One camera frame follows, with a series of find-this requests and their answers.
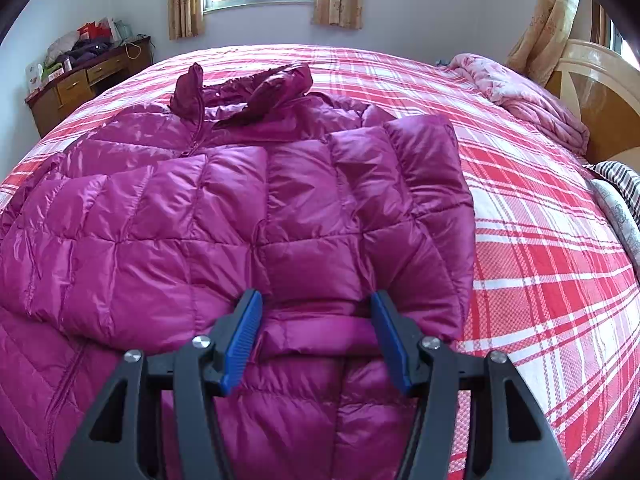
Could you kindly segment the red plaid bed sheet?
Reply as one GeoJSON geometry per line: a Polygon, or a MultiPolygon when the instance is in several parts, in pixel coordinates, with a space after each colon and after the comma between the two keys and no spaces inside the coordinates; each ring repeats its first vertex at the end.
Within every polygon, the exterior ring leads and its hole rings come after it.
{"type": "Polygon", "coordinates": [[[396,118],[442,115],[457,137],[474,211],[465,353],[506,352],[585,478],[611,453],[639,403],[639,282],[571,151],[491,103],[449,67],[380,52],[311,46],[199,50],[159,62],[65,119],[1,187],[1,213],[40,165],[126,107],[168,104],[201,66],[214,86],[290,65],[312,90],[396,118]]]}

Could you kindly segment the magenta puffer jacket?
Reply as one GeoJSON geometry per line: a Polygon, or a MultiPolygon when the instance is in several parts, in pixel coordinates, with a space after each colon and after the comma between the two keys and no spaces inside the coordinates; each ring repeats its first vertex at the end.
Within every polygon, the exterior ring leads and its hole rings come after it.
{"type": "Polygon", "coordinates": [[[462,333],[474,211],[454,127],[315,92],[305,65],[203,78],[83,134],[2,210],[2,430],[52,478],[124,352],[174,351],[254,288],[258,339],[216,403],[236,476],[393,478],[412,408],[368,300],[462,333]]]}

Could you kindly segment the side beige curtain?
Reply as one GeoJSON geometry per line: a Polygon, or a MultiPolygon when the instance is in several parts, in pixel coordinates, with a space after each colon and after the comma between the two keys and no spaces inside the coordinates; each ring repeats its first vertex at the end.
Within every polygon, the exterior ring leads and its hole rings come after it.
{"type": "Polygon", "coordinates": [[[528,27],[506,66],[544,87],[570,39],[580,0],[536,0],[528,27]]]}

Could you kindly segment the white carton on desk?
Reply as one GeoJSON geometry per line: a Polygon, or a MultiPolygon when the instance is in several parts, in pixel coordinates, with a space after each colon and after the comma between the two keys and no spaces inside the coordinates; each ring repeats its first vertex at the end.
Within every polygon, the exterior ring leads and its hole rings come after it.
{"type": "Polygon", "coordinates": [[[36,92],[41,88],[43,66],[41,63],[32,63],[26,67],[28,93],[36,92]]]}

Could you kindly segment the pink folded quilt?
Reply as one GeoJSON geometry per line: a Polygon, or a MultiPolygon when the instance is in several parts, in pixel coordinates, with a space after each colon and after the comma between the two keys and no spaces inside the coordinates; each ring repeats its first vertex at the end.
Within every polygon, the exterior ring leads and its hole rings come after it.
{"type": "Polygon", "coordinates": [[[550,140],[576,155],[587,153],[588,128],[548,90],[478,54],[458,54],[448,67],[474,84],[488,101],[528,122],[550,140]]]}

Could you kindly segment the striped pillow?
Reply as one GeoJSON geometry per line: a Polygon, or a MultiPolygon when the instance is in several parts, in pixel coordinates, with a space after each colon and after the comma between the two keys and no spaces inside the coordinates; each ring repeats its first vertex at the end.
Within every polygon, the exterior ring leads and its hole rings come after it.
{"type": "Polygon", "coordinates": [[[616,160],[606,160],[605,162],[597,162],[593,165],[587,165],[587,168],[603,180],[608,181],[620,195],[623,196],[627,206],[634,214],[639,214],[639,175],[623,162],[616,160]]]}

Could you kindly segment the brown wooden desk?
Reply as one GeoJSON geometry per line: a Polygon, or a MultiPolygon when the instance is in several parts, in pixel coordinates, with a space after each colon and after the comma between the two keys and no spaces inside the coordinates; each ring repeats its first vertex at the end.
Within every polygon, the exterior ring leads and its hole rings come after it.
{"type": "Polygon", "coordinates": [[[26,98],[32,118],[43,139],[82,104],[96,98],[153,64],[150,36],[134,40],[105,52],[74,68],[26,98]]]}

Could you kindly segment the grey floral pillow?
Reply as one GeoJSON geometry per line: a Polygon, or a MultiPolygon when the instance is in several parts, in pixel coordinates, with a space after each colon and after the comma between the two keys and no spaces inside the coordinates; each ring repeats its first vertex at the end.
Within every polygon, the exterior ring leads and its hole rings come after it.
{"type": "Polygon", "coordinates": [[[608,222],[623,245],[625,252],[636,274],[639,274],[640,263],[640,232],[638,224],[626,205],[623,197],[612,184],[605,180],[593,179],[589,182],[594,193],[594,199],[602,209],[608,222]]]}

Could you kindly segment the wooden bed headboard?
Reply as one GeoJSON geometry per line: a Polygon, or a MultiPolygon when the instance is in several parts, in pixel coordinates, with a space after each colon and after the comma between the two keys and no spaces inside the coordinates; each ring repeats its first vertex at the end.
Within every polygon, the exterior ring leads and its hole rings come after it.
{"type": "Polygon", "coordinates": [[[567,41],[547,84],[589,129],[585,159],[639,169],[639,71],[618,53],[585,40],[567,41]]]}

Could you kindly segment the clothes pile on desk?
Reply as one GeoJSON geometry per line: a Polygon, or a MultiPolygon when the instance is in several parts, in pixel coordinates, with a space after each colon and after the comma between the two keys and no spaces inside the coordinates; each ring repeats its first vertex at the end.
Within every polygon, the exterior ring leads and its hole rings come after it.
{"type": "Polygon", "coordinates": [[[76,67],[111,50],[119,40],[119,32],[112,18],[88,22],[54,40],[47,48],[43,66],[64,64],[69,60],[70,65],[76,67]]]}

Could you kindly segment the side window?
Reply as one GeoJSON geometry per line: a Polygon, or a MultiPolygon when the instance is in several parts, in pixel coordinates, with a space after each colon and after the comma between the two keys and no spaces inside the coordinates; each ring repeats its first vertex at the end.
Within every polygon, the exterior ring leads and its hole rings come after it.
{"type": "Polygon", "coordinates": [[[608,16],[604,7],[596,0],[592,2],[590,41],[616,52],[638,70],[639,61],[630,44],[620,33],[612,18],[608,16]]]}

